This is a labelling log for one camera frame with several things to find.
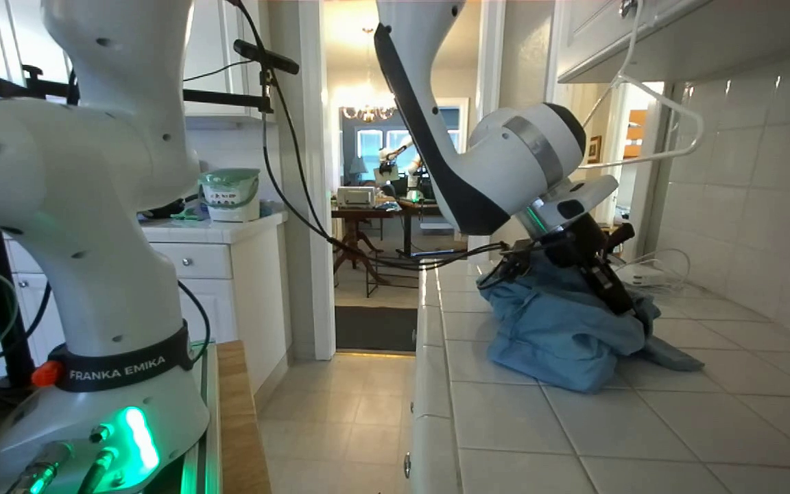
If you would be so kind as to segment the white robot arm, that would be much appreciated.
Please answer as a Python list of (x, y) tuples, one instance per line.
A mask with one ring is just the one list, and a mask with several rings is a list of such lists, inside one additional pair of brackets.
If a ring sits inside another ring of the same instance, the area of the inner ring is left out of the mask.
[[(569, 176), (584, 157), (570, 110), (542, 102), (487, 117), (459, 151), (436, 114), (430, 69), (463, 0), (376, 0), (382, 73), (430, 166), (443, 213), (463, 232), (522, 217), (531, 239), (496, 286), (544, 264), (579, 280), (570, 324), (642, 328), (644, 301), (609, 265), (591, 207), (616, 190)], [(192, 0), (42, 0), (77, 69), (74, 106), (0, 98), (0, 229), (45, 268), (67, 342), (62, 371), (0, 432), (0, 494), (137, 494), (210, 430), (192, 379), (175, 265), (136, 213), (201, 179), (184, 137), (184, 36)]]

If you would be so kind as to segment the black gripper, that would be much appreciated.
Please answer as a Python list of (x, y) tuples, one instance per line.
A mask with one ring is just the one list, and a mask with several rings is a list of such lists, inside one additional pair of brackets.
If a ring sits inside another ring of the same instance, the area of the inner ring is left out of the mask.
[(644, 334), (654, 332), (654, 301), (628, 290), (617, 272), (607, 265), (609, 235), (594, 217), (579, 217), (562, 229), (547, 232), (542, 246), (558, 265), (587, 268), (594, 294), (601, 295), (616, 316), (631, 316), (640, 321)]

